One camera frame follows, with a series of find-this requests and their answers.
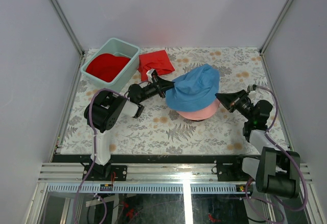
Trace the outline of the pink bucket hat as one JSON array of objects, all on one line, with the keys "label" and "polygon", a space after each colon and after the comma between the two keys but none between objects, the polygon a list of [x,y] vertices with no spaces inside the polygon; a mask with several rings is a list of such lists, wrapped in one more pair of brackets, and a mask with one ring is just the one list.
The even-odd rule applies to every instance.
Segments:
[{"label": "pink bucket hat", "polygon": [[209,106],[194,112],[182,112],[177,111],[177,113],[185,119],[192,121],[201,121],[212,117],[218,110],[220,102],[216,99]]}]

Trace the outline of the blue hat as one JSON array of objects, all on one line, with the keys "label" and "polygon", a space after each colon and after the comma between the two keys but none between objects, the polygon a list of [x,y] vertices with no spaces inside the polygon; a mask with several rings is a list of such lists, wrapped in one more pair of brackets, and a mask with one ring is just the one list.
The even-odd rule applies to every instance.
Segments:
[{"label": "blue hat", "polygon": [[195,112],[211,105],[219,91],[219,71],[208,64],[196,67],[173,80],[166,91],[166,104],[175,111]]}]

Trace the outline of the red hat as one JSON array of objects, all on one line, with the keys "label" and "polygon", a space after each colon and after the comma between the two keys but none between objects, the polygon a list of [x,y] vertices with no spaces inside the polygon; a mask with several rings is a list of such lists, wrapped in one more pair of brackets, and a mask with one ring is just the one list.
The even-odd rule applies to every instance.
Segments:
[{"label": "red hat", "polygon": [[86,68],[86,72],[107,83],[112,82],[130,61],[127,57],[104,53],[94,58]]}]

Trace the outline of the light green plastic bin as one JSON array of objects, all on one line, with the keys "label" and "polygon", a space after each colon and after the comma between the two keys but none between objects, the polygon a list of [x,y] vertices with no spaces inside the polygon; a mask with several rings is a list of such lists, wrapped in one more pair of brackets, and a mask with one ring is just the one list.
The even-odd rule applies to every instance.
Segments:
[{"label": "light green plastic bin", "polygon": [[[90,60],[86,61],[82,65],[80,71],[91,81],[91,83],[98,86],[99,88],[109,88],[115,91],[120,91],[137,71],[139,67],[140,52],[141,49],[138,46],[117,38],[110,38],[95,54],[92,55]],[[128,64],[120,71],[116,78],[109,83],[100,80],[86,72],[86,68],[89,63],[94,58],[104,53],[120,57],[127,57],[130,59]]]}]

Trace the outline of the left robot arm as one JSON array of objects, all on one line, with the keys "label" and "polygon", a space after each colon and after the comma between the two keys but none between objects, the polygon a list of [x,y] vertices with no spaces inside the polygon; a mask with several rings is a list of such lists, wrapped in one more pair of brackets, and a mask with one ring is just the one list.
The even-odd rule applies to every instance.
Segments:
[{"label": "left robot arm", "polygon": [[108,88],[98,90],[85,108],[84,118],[94,132],[91,160],[97,164],[94,174],[100,180],[111,177],[112,168],[107,165],[111,158],[108,131],[111,130],[120,115],[138,118],[144,110],[141,102],[159,95],[166,97],[166,91],[174,88],[174,82],[162,79],[155,69],[147,72],[148,79],[129,86],[125,95]]}]

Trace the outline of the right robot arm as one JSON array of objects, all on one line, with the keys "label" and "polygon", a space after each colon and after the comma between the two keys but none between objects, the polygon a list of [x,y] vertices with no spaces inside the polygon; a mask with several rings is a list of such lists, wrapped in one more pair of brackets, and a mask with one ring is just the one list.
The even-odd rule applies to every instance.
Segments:
[{"label": "right robot arm", "polygon": [[296,152],[283,153],[266,137],[267,121],[273,105],[267,100],[254,104],[249,98],[250,89],[235,93],[217,93],[216,98],[229,112],[238,111],[247,120],[243,126],[243,136],[261,153],[259,159],[244,158],[233,167],[233,175],[238,180],[252,176],[257,191],[285,198],[296,198],[300,189],[300,156]]}]

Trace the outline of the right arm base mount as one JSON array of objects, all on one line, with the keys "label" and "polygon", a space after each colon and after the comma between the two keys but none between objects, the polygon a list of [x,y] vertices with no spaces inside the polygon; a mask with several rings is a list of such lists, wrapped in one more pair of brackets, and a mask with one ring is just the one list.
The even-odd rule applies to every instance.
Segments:
[{"label": "right arm base mount", "polygon": [[242,164],[246,158],[258,160],[259,156],[214,156],[215,166],[212,168],[212,174],[217,175],[219,182],[246,182],[250,178],[250,175],[242,170]]}]

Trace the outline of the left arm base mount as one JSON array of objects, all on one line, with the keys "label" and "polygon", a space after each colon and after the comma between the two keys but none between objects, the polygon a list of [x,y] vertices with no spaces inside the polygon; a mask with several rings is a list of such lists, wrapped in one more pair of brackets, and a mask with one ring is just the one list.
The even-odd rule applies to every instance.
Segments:
[{"label": "left arm base mount", "polygon": [[95,163],[89,175],[86,177],[86,180],[110,182],[126,181],[127,170],[127,165],[113,165],[110,162],[106,165],[98,165]]}]

